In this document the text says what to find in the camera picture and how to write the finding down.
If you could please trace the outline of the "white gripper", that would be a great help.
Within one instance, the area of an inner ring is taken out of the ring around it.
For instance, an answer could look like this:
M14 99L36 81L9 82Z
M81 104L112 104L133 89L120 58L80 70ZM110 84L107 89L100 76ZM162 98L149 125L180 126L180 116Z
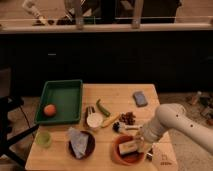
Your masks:
M135 139L136 144L138 146L138 152L139 153L147 154L151 150L153 144L146 141L144 139L143 135L140 132L137 132L135 134L134 139Z

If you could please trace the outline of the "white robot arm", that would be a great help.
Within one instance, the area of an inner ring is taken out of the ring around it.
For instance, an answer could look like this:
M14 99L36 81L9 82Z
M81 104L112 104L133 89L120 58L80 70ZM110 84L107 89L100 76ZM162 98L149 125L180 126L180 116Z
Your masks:
M204 127L186 116L185 108L178 103L161 104L154 116L138 130L145 142L158 142L170 129L175 129L213 155L213 130Z

